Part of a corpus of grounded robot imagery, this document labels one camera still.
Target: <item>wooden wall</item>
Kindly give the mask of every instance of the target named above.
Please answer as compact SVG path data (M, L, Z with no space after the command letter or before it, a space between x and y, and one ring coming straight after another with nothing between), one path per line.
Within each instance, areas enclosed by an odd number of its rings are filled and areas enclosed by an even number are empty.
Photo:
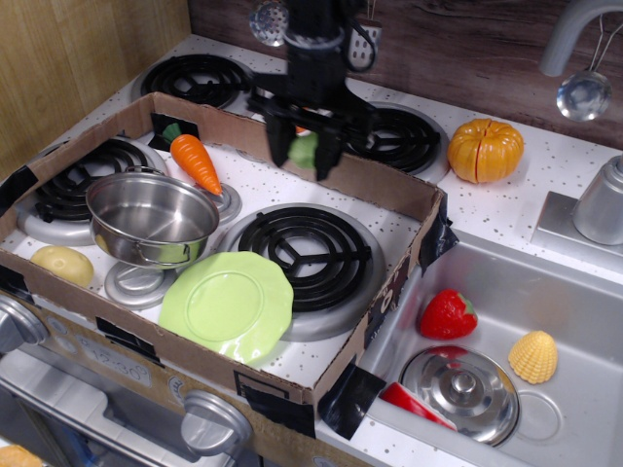
M248 26L253 0L189 0L192 31L283 57L257 42ZM383 35L376 66L358 79L485 112L623 150L623 33L600 71L612 82L606 113L590 123L564 118L556 91L586 68L599 39L599 21L585 28L560 78L537 69L566 0L378 0L374 19ZM606 31L623 14L605 16Z
M0 180L190 34L186 0L0 7Z

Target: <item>sink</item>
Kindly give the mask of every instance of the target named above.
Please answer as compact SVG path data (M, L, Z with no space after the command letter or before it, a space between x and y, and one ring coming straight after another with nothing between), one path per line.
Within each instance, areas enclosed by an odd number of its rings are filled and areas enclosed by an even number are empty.
M508 374L520 400L513 435L490 447L377 399L368 415L473 465L623 465L623 285L569 269L476 236L460 243L422 276L415 270L359 366L398 381L420 351L440 344L468 347ZM468 337L433 341L416 320L442 289L459 290L479 317ZM508 364L512 345L529 331L550 334L558 369L529 384Z

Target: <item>toy pumpkin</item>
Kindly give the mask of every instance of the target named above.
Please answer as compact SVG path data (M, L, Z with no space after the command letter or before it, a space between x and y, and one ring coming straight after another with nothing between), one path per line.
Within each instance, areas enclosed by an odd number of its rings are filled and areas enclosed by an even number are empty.
M448 147L448 162L463 180L494 182L513 173L523 154L524 138L513 126L475 119L455 131Z

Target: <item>red toy object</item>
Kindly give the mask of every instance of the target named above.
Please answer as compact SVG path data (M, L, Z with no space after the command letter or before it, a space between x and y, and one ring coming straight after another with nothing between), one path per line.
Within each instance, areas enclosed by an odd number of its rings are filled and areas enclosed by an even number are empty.
M381 394L381 399L396 407L414 413L415 415L423 416L427 420L434 421L446 428L457 431L457 426L448 418L431 408L426 402L421 400L416 394L399 382L390 384Z
M420 333L426 338L447 341L470 335L477 324L478 316L471 302L456 290L445 289L424 310Z

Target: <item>stainless steel pot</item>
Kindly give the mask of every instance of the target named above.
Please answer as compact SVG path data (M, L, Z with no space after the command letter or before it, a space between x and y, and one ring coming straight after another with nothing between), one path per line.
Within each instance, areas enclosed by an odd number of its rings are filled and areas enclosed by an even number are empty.
M112 257L173 269L193 263L218 226L218 209L200 190L159 173L127 171L87 190L91 233Z

